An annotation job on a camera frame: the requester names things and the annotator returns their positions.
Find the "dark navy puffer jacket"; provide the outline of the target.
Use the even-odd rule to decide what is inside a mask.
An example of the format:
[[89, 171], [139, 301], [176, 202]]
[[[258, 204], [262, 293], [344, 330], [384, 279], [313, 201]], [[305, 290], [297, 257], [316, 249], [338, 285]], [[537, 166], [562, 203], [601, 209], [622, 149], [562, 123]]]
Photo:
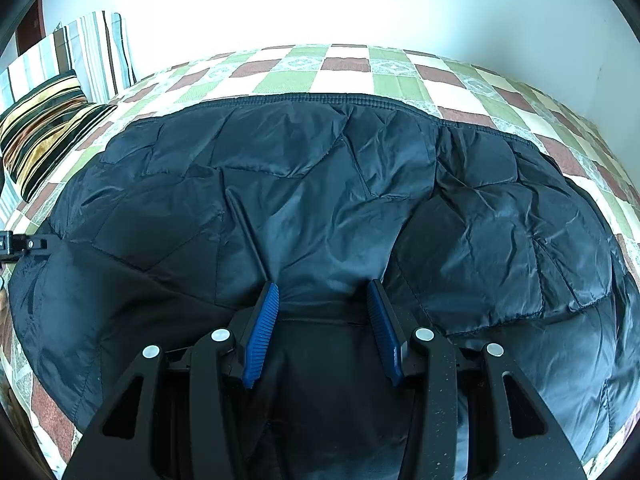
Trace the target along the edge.
[[535, 144], [376, 96], [204, 102], [134, 122], [65, 185], [9, 282], [43, 389], [85, 429], [150, 344], [281, 307], [230, 410], [252, 479], [391, 479], [416, 388], [394, 386], [363, 296], [451, 342], [498, 342], [582, 462], [639, 402], [639, 291], [587, 191]]

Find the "yellow black striped pillow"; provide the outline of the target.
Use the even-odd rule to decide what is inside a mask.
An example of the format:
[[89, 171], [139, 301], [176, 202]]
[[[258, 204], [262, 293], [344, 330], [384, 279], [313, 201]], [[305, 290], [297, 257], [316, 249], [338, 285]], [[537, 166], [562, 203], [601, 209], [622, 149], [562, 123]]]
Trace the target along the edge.
[[55, 166], [112, 110], [112, 104], [89, 101], [70, 70], [30, 90], [3, 112], [3, 168], [21, 199], [29, 202]]

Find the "blue white striped pillow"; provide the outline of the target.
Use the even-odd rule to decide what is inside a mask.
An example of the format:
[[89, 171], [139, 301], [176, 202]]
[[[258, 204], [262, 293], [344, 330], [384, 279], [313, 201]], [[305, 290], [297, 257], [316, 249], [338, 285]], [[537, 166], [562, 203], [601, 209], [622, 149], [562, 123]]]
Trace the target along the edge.
[[126, 28], [117, 13], [96, 11], [55, 29], [29, 48], [1, 74], [1, 115], [30, 90], [73, 70], [89, 101], [114, 110], [96, 124], [57, 164], [29, 202], [3, 168], [1, 156], [1, 225], [31, 233], [47, 214], [73, 166], [93, 140], [112, 125], [117, 99], [137, 82]]

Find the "checkered green brown bedspread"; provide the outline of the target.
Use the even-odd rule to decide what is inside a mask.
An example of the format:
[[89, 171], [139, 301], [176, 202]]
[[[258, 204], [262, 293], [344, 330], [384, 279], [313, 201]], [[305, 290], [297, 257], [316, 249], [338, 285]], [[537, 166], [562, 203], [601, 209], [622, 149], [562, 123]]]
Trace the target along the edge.
[[[1, 114], [30, 90], [62, 73], [53, 48], [34, 47], [1, 73]], [[594, 199], [622, 246], [639, 284], [639, 188], [608, 149], [598, 128], [561, 102], [528, 84], [487, 68], [426, 53], [343, 46], [285, 46], [214, 55], [139, 80], [107, 84], [84, 54], [67, 65], [89, 102], [117, 107], [88, 132], [40, 186], [30, 202], [18, 201], [9, 178], [1, 195], [1, 229], [32, 233], [70, 177], [134, 120], [180, 110], [204, 100], [250, 94], [354, 92], [389, 96], [436, 117], [497, 127], [534, 142], [562, 173]], [[80, 432], [40, 383], [1, 307], [1, 401], [14, 427], [26, 430], [35, 457], [61, 479]]]

